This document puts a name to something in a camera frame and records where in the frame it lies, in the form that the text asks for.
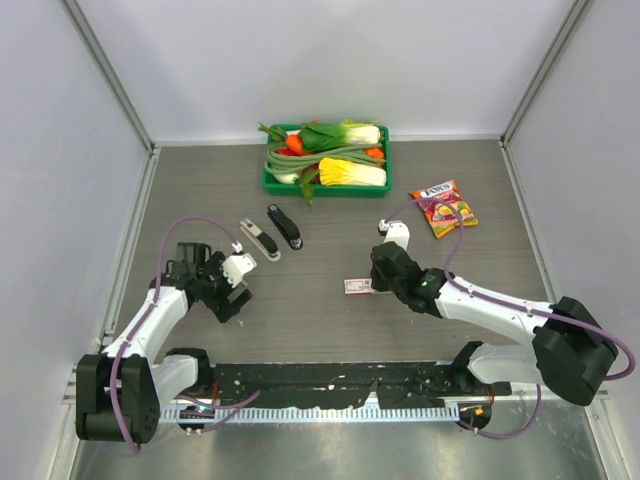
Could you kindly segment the black deli stapler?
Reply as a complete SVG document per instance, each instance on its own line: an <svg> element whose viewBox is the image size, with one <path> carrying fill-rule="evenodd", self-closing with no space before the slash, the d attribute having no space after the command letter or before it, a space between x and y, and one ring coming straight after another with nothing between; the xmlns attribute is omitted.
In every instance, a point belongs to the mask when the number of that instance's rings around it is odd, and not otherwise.
<svg viewBox="0 0 640 480"><path fill-rule="evenodd" d="M303 248L298 226L276 204L267 207L267 216L292 250Z"/></svg>

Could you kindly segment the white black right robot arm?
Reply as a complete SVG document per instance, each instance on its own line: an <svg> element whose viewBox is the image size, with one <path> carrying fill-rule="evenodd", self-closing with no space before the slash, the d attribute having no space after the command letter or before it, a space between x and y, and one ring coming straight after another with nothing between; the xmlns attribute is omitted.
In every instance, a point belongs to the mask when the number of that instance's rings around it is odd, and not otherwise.
<svg viewBox="0 0 640 480"><path fill-rule="evenodd" d="M587 406L617 358L614 341L571 298L545 304L499 294L438 268L423 269L394 242L374 247L370 258L373 288L393 293L413 312L511 339L507 346L479 344L452 369L453 386L462 394L496 382L530 383Z"/></svg>

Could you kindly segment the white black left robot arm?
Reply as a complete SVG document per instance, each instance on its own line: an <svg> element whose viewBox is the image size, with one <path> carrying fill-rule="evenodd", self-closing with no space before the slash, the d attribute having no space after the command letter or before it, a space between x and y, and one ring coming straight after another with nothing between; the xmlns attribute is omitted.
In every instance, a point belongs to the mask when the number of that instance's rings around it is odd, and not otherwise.
<svg viewBox="0 0 640 480"><path fill-rule="evenodd" d="M205 350L174 348L154 361L168 335L197 303L225 323L251 299L244 278L257 266L240 247L230 255L204 243L180 242L161 266L146 298L121 334L76 367L76 434L85 441L151 441L162 409L181 394L193 399L212 389Z"/></svg>

